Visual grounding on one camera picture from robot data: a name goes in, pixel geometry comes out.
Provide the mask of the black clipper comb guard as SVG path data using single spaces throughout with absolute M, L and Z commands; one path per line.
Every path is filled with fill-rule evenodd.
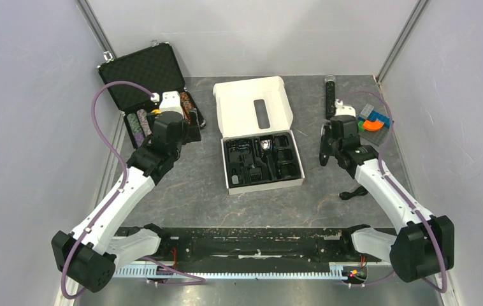
M 282 164 L 280 167 L 281 176 L 283 179 L 298 176 L 298 167 L 295 164 Z

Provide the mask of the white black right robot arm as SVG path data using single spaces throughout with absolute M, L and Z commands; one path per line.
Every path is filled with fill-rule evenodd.
M 362 145 L 357 119 L 334 116 L 321 130 L 319 161 L 327 165 L 333 156 L 361 187 L 377 201 L 392 222 L 395 235 L 367 224 L 345 230 L 339 243 L 340 254 L 355 260 L 367 254 L 391 264 L 404 282 L 454 267 L 455 228 L 446 216 L 424 208 L 398 182 L 371 145 Z

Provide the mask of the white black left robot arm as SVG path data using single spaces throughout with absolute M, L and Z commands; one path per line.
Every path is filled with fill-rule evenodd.
M 159 260 L 170 255 L 171 242 L 152 229 L 143 228 L 118 240 L 114 236 L 133 208 L 173 168 L 188 129 L 188 122 L 178 112 L 157 115 L 152 134 L 128 162 L 121 163 L 120 178 L 99 205 L 69 233 L 58 231 L 54 235 L 51 244 L 66 298 L 76 298 L 66 289 L 68 279 L 97 293 L 117 270 L 133 261 L 148 255 Z

